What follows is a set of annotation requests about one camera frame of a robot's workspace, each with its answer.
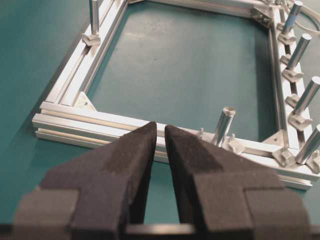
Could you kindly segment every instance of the white cable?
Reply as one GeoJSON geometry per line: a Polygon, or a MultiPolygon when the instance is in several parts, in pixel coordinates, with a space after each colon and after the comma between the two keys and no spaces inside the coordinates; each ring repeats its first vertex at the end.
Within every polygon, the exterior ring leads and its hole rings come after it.
{"type": "MultiPolygon", "coordinates": [[[[284,10],[285,10],[285,12],[286,12],[287,14],[290,13],[290,9],[289,9],[288,5],[289,5],[289,4],[290,4],[290,5],[293,5],[294,2],[295,2],[294,0],[281,0],[281,3],[282,3],[281,5],[283,6],[283,8],[284,8],[284,10]]],[[[308,16],[318,27],[320,27],[320,14],[318,14],[318,13],[315,12],[315,11],[313,11],[313,10],[310,9],[309,7],[306,7],[305,5],[303,5],[303,6],[301,7],[301,12],[302,12],[303,14],[305,14],[306,16],[308,16]]],[[[317,36],[320,37],[320,31],[314,30],[314,29],[311,29],[311,28],[308,28],[308,27],[305,27],[305,26],[303,26],[301,23],[299,23],[299,22],[297,22],[297,21],[295,22],[295,24],[296,24],[299,28],[305,30],[306,32],[308,32],[308,33],[310,33],[310,34],[312,34],[312,35],[317,35],[317,36]]]]}

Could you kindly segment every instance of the green table surface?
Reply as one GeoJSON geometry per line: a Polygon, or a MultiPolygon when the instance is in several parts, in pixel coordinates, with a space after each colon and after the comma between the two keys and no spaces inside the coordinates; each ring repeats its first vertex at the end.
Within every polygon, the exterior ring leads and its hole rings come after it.
{"type": "MultiPolygon", "coordinates": [[[[304,3],[320,12],[320,2],[304,3]]],[[[0,6],[0,223],[12,223],[22,195],[49,168],[89,151],[37,139],[31,123],[89,13],[87,0],[11,0],[0,6]]],[[[237,109],[231,131],[263,141],[276,131],[266,36],[248,19],[151,2],[130,5],[88,96],[102,112],[208,132],[231,105],[237,109]]],[[[314,39],[301,61],[305,84],[320,74],[319,43],[314,39]]],[[[315,123],[319,101],[320,95],[310,106],[315,123]]],[[[320,184],[296,192],[311,222],[320,224],[320,184]]],[[[178,221],[169,165],[155,162],[145,223],[178,221]]]]}

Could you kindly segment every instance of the aluminum peg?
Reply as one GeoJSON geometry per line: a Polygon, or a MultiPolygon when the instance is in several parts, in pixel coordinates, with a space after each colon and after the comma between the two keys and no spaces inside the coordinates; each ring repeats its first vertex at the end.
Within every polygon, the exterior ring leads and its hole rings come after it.
{"type": "Polygon", "coordinates": [[[282,33],[284,35],[287,35],[291,29],[294,27],[296,23],[296,19],[299,15],[300,9],[304,4],[301,1],[294,1],[294,4],[291,8],[291,11],[289,13],[289,16],[284,24],[284,27],[282,29],[282,33]]]}
{"type": "Polygon", "coordinates": [[[99,35],[99,0],[89,0],[91,34],[99,35]]]}
{"type": "Polygon", "coordinates": [[[311,103],[319,88],[320,77],[314,76],[313,78],[311,78],[311,81],[309,82],[299,101],[296,103],[293,112],[298,115],[303,113],[308,107],[308,105],[311,103]]]}
{"type": "Polygon", "coordinates": [[[293,70],[297,66],[302,55],[304,54],[305,50],[307,49],[307,46],[309,45],[311,39],[312,39],[312,37],[309,34],[307,34],[307,33],[302,34],[302,36],[299,40],[299,43],[297,44],[297,46],[296,46],[296,48],[295,48],[295,50],[289,60],[288,66],[286,67],[287,69],[293,70]]]}
{"type": "Polygon", "coordinates": [[[225,136],[228,134],[232,120],[236,115],[236,109],[231,106],[223,108],[219,122],[216,126],[215,134],[212,139],[212,144],[221,147],[225,136]]]}
{"type": "Polygon", "coordinates": [[[312,134],[303,145],[297,156],[295,157],[295,161],[298,164],[304,165],[306,164],[308,158],[320,147],[320,124],[316,126],[313,130],[312,134]]]}

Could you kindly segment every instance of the aluminum extrusion frame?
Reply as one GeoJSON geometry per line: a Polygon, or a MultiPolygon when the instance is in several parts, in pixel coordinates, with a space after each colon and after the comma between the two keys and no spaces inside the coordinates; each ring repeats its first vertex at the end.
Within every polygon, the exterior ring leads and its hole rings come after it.
{"type": "MultiPolygon", "coordinates": [[[[213,13],[227,14],[243,18],[252,18],[252,11],[258,8],[272,16],[271,27],[268,30],[269,50],[273,71],[272,83],[274,89],[274,102],[276,109],[276,124],[279,131],[284,132],[283,141],[285,147],[295,156],[300,147],[312,133],[312,127],[308,126],[303,132],[298,132],[288,124],[288,116],[292,112],[285,99],[292,94],[301,96],[305,90],[302,80],[290,83],[282,76],[286,66],[280,62],[281,56],[293,53],[296,43],[285,46],[278,40],[281,33],[277,29],[279,23],[284,23],[288,17],[279,5],[267,5],[258,0],[150,0],[163,4],[209,11],[213,13]]],[[[79,95],[85,94],[94,79],[96,72],[104,58],[113,39],[118,25],[127,9],[128,4],[140,2],[130,0],[103,1],[99,7],[101,43],[98,46],[87,46],[79,40],[72,55],[65,64],[55,85],[42,102],[41,113],[35,114],[32,119],[33,126],[37,128],[36,136],[66,144],[72,144],[87,148],[96,148],[116,140],[120,136],[136,128],[145,125],[148,121],[131,117],[119,116],[110,113],[96,111],[89,100],[79,107],[77,103],[79,95]]],[[[91,33],[90,25],[85,34],[91,33]]],[[[295,68],[301,73],[298,63],[295,68]]],[[[310,118],[306,109],[302,116],[310,118]]],[[[155,160],[168,162],[164,139],[165,124],[157,123],[157,145],[155,160]]],[[[198,130],[186,129],[198,134],[198,130]]],[[[211,142],[214,134],[204,132],[202,139],[211,142]]],[[[283,182],[288,187],[307,190],[312,187],[312,182],[319,179],[320,175],[314,173],[307,165],[294,164],[283,168],[272,157],[272,153],[282,147],[276,144],[267,144],[236,138],[244,146],[242,155],[256,163],[269,166],[277,171],[283,182]]]]}

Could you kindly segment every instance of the black foam pad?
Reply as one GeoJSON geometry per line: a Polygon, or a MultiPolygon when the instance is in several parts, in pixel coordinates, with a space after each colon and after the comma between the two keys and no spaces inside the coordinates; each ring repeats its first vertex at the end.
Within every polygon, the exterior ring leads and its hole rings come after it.
{"type": "MultiPolygon", "coordinates": [[[[268,235],[261,238],[261,234],[256,234],[256,218],[247,199],[247,193],[251,190],[277,190],[274,194],[285,191],[273,170],[174,126],[165,128],[165,142],[181,222],[194,223],[198,231],[206,232],[208,239],[274,239],[272,234],[270,238],[268,235]]],[[[278,198],[290,203],[288,195],[282,194],[278,198]]],[[[298,208],[295,216],[300,218],[301,229],[305,230],[309,225],[306,210],[302,205],[295,206],[298,208]]],[[[277,218],[283,212],[269,213],[270,219],[277,218]]],[[[267,215],[259,219],[263,222],[267,215]]],[[[290,226],[291,222],[286,218],[282,224],[290,226]]],[[[268,233],[264,231],[265,225],[259,226],[259,233],[268,233]]],[[[292,235],[300,228],[290,229],[292,235]]],[[[289,240],[291,235],[282,240],[289,240]]],[[[297,236],[302,240],[308,234],[297,236]]]]}
{"type": "Polygon", "coordinates": [[[73,239],[117,239],[124,224],[143,223],[156,140],[150,122],[46,173],[41,189],[79,191],[73,239]]]}

